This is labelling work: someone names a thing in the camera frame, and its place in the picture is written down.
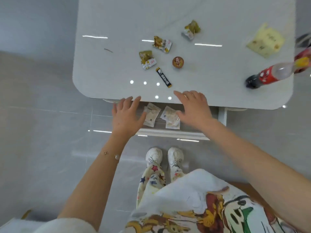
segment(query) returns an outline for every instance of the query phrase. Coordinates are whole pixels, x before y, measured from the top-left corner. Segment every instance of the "white sneaker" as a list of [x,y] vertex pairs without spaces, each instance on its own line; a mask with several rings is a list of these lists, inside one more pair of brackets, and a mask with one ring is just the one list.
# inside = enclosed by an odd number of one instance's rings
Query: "white sneaker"
[[151,163],[161,164],[163,158],[162,150],[159,148],[151,148],[146,154],[147,167]]
[[172,168],[173,166],[180,167],[181,163],[184,160],[184,154],[181,149],[172,147],[167,152],[167,158],[169,160],[170,168]]

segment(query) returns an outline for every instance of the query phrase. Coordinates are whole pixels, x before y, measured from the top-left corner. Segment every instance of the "star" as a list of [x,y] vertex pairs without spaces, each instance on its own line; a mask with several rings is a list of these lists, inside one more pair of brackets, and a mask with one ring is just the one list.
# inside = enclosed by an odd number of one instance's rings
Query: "star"
[[159,174],[159,178],[160,178],[160,180],[162,180],[163,181],[163,177],[164,176],[161,176],[161,173]]
[[142,177],[141,179],[140,179],[140,182],[142,182],[143,184],[144,184],[144,182],[145,182],[145,177]]
[[158,171],[158,166],[155,166],[155,165],[152,165],[152,168],[151,168],[154,172],[155,171]]

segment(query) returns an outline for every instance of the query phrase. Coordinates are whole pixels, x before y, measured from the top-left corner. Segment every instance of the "white table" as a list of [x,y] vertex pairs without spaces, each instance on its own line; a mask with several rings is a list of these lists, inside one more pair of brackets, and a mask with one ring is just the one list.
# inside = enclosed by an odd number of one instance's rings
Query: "white table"
[[[193,19],[201,32],[190,42],[181,31]],[[265,22],[286,38],[269,59],[246,47]],[[168,54],[143,41],[154,35],[173,42]],[[79,0],[73,82],[91,98],[141,95],[142,101],[179,103],[173,90],[197,90],[213,106],[277,109],[290,99],[293,77],[256,90],[244,81],[275,63],[293,61],[294,35],[294,0]],[[152,50],[157,60],[148,70],[138,55],[143,50]],[[182,69],[172,66],[176,56],[185,61]]]

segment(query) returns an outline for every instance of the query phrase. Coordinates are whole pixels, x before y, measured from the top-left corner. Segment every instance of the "leg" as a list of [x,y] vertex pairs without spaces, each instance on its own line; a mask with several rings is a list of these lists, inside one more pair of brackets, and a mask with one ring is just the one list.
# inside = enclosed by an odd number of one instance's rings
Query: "leg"
[[138,186],[136,208],[142,199],[148,198],[166,185],[164,172],[160,167],[162,157],[162,150],[158,148],[148,150],[146,154],[147,168]]
[[169,149],[168,153],[169,167],[171,169],[171,182],[176,179],[185,176],[182,169],[180,168],[183,160],[184,154],[181,149],[172,147]]

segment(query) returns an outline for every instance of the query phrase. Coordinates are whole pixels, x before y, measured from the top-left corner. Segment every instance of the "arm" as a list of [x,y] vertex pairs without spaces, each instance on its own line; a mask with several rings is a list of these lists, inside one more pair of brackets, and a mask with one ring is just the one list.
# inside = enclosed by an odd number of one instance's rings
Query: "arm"
[[146,118],[146,113],[143,113],[139,120],[136,119],[140,97],[131,105],[132,98],[122,99],[117,106],[114,104],[111,136],[76,186],[58,218],[82,219],[98,231],[119,162],[115,155],[121,156],[124,146],[142,127]]
[[311,182],[212,118],[202,93],[175,91],[174,94],[185,107],[185,113],[178,111],[180,120],[201,130],[220,146],[280,217],[310,232]]

